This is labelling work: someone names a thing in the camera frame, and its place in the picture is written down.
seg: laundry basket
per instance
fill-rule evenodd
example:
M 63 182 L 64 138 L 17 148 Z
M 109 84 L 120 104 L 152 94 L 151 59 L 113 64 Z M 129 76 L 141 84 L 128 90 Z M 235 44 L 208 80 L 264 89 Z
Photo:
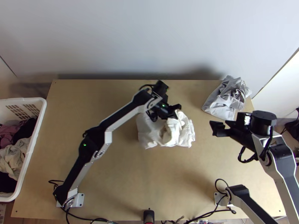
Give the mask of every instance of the laundry basket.
M 15 125 L 20 121 L 36 118 L 36 125 L 28 145 L 25 160 L 23 162 L 16 189 L 13 193 L 1 193 L 0 202 L 10 202 L 14 200 L 20 193 L 24 177 L 30 162 L 31 155 L 36 143 L 41 122 L 43 121 L 44 112 L 46 110 L 47 101 L 40 97 L 35 98 L 12 98 L 0 100 L 0 124 Z

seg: white cloth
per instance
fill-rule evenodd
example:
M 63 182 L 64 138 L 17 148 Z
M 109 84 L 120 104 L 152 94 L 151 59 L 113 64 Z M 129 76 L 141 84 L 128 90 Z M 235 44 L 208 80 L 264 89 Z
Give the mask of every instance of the white cloth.
M 223 120 L 234 120 L 236 110 L 244 108 L 252 91 L 241 78 L 228 75 L 207 98 L 202 110 Z
M 0 171 L 8 173 L 8 176 L 16 181 L 19 178 L 29 142 L 30 138 L 19 139 L 14 146 L 8 145 L 0 149 Z
M 158 119 L 156 122 L 152 122 L 146 113 L 137 116 L 138 140 L 145 149 L 157 145 L 191 147 L 191 142 L 195 141 L 192 120 L 182 111 L 175 112 L 178 119 Z

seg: black cable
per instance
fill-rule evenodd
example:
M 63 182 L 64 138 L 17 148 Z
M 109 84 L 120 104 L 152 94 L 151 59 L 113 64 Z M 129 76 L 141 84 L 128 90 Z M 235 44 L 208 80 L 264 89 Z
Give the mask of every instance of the black cable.
M 299 108 L 296 108 L 296 111 L 298 112 L 298 116 L 297 116 L 297 118 L 296 118 L 295 121 L 297 121 L 297 120 L 299 119 Z M 280 134 L 283 134 L 283 133 L 285 133 L 286 131 L 287 131 L 287 129 L 286 129 L 286 127 L 284 127 L 284 128 L 283 128 L 283 131 L 282 131 Z
M 188 220 L 187 222 L 185 222 L 185 224 L 189 224 L 189 223 L 191 223 L 191 222 L 193 222 L 193 221 L 196 221 L 196 220 L 198 220 L 198 219 L 201 219 L 201 218 L 207 218 L 207 217 L 213 215 L 215 212 L 225 212 L 225 211 L 230 211 L 230 212 L 232 212 L 233 214 L 236 214 L 237 212 L 236 212 L 235 210 L 232 210 L 230 207 L 229 207 L 228 209 L 223 209 L 223 210 L 218 210 L 218 211 L 217 211 L 217 208 L 218 208 L 218 206 L 219 206 L 221 200 L 222 200 L 223 198 L 225 198 L 225 197 L 227 197 L 227 195 L 223 195 L 223 197 L 220 198 L 220 200 L 219 200 L 218 203 L 216 204 L 216 207 L 215 207 L 215 209 L 214 209 L 213 211 L 211 211 L 211 212 L 207 212 L 207 213 L 205 213 L 205 214 L 203 214 L 203 215 L 201 215 L 201 216 L 198 216 L 198 217 L 196 217 L 196 218 L 194 218 L 194 219 Z
M 165 220 L 164 222 L 161 221 L 162 224 L 166 224 L 167 222 L 170 222 L 172 224 L 175 223 L 175 221 L 173 221 L 173 220 Z
M 70 222 L 68 221 L 68 211 L 69 211 L 70 208 L 68 208 L 67 212 L 65 213 L 65 219 L 67 221 L 67 224 L 70 224 Z
M 58 184 L 55 183 L 55 182 L 64 182 L 64 181 L 62 181 L 62 180 L 49 180 L 48 182 L 49 182 L 50 184 L 53 184 L 53 185 L 54 185 L 54 189 L 55 189 L 55 187 L 58 186 Z M 69 199 L 69 200 L 65 203 L 64 207 L 60 207 L 61 210 L 63 210 L 63 211 L 66 213 L 66 214 L 65 214 L 65 219 L 66 219 L 66 221 L 67 221 L 68 224 L 70 224 L 70 223 L 69 223 L 69 220 L 68 220 L 68 215 L 73 216 L 74 218 L 77 218 L 77 219 L 80 219 L 80 220 L 91 221 L 90 223 L 93 223 L 94 221 L 101 221 L 101 222 L 108 222 L 108 221 L 109 221 L 109 220 L 107 220 L 107 219 L 105 219 L 105 218 L 95 218 L 95 219 L 91 219 L 91 218 L 82 218 L 82 217 L 79 217 L 79 216 L 76 216 L 76 215 L 70 213 L 70 208 L 68 208 L 67 210 L 65 210 L 65 206 L 66 206 L 66 204 L 67 204 L 69 201 L 73 200 L 73 199 L 75 199 L 75 198 L 72 197 L 71 199 Z
M 241 148 L 241 151 L 240 151 L 240 153 L 239 153 L 239 155 L 238 155 L 238 161 L 239 161 L 239 162 L 241 162 L 241 163 L 248 163 L 248 162 L 253 161 L 253 160 L 258 156 L 257 153 L 255 152 L 249 159 L 242 160 L 242 155 L 243 155 L 245 149 L 246 149 L 245 146 L 243 146 L 243 147 Z
M 259 156 L 263 161 L 265 161 L 265 159 L 266 159 L 266 154 L 269 150 L 269 146 L 270 146 L 270 143 L 272 142 L 272 138 L 273 138 L 273 126 L 270 126 L 270 138 L 268 139 L 262 153 Z
M 217 182 L 218 182 L 219 180 L 222 180 L 222 181 L 227 185 L 227 187 L 228 187 L 228 183 L 227 183 L 225 180 L 223 180 L 223 179 L 221 179 L 221 178 L 218 178 L 218 179 L 215 181 L 215 188 L 216 188 L 216 190 L 217 190 L 220 194 L 222 194 L 222 195 L 227 195 L 226 193 L 221 192 L 221 191 L 217 188 Z
M 142 87 L 140 87 L 139 90 L 141 90 L 142 88 L 144 88 L 146 86 L 148 86 L 148 87 L 150 87 L 152 89 L 152 87 L 154 86 L 154 84 L 145 84 Z

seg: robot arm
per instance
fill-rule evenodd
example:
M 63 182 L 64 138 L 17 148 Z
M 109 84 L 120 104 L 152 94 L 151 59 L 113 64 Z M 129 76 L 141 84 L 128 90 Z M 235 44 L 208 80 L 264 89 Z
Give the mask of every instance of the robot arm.
M 53 192 L 57 206 L 67 210 L 70 207 L 83 205 L 84 194 L 78 193 L 78 186 L 93 162 L 101 158 L 112 143 L 112 132 L 123 123 L 136 114 L 144 112 L 152 121 L 156 121 L 158 117 L 161 119 L 177 118 L 175 110 L 181 109 L 181 105 L 168 105 L 166 94 L 168 86 L 162 81 L 158 81 L 155 85 L 145 86 L 152 88 L 151 93 L 148 88 L 142 89 L 141 87 L 130 103 L 101 121 L 98 126 L 85 131 L 74 166 L 63 184 Z
M 276 124 L 275 114 L 254 111 L 238 113 L 236 121 L 225 121 L 230 129 L 221 122 L 210 121 L 213 135 L 231 137 L 243 145 L 238 160 L 243 163 L 259 160 L 264 171 L 274 179 L 290 223 L 299 224 L 299 185 L 295 177 L 296 163 L 292 150 L 283 137 L 273 131 Z M 254 152 L 249 160 L 241 160 L 244 149 Z M 276 223 L 251 197 L 243 185 L 226 188 L 228 195 L 224 204 L 232 203 L 240 207 L 254 223 Z

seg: wooden board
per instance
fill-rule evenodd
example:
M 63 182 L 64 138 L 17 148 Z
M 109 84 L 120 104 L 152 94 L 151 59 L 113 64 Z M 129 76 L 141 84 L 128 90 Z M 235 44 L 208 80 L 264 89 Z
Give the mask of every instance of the wooden board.
M 127 104 L 145 83 L 149 81 L 53 81 L 13 217 L 65 219 L 64 212 L 56 208 L 48 180 L 64 180 L 77 158 L 84 131 Z M 223 178 L 231 186 L 248 187 L 252 198 L 270 215 L 285 215 L 275 184 L 260 163 L 238 162 L 241 145 L 212 136 L 209 121 L 220 119 L 203 112 L 201 106 L 220 81 L 169 80 L 166 84 L 170 86 L 169 103 L 180 103 L 193 121 L 196 141 L 192 147 L 145 150 L 138 143 L 135 119 L 129 120 L 113 132 L 107 153 L 79 186 L 85 193 L 83 207 L 71 212 L 86 218 L 141 220 L 143 210 L 151 208 L 156 220 L 176 220 L 182 215 L 190 219 L 214 209 L 214 182 Z M 244 111 L 252 110 L 247 99 Z M 250 156 L 245 151 L 244 158 Z M 211 219 L 246 218 L 236 210 L 236 215 L 219 212 Z

